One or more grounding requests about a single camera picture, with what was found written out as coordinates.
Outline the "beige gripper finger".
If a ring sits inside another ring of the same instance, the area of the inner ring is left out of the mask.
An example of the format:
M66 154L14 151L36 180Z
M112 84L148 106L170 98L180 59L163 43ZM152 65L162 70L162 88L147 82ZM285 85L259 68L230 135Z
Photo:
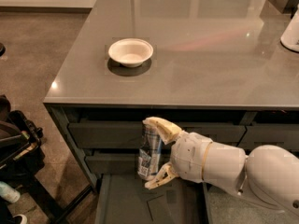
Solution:
M149 117L143 120L145 125L153 128L167 145L174 142L182 129L177 124L158 117Z
M145 183L145 188L156 189L177 177L178 173L175 171L173 164L169 161L161 167L157 175L151 181Z

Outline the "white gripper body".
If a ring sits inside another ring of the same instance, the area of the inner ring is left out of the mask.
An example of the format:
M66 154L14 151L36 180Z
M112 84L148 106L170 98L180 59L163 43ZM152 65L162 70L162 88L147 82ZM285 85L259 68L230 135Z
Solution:
M203 181L205 155L213 140L198 133L181 132L171 147L170 162L175 172L185 180Z

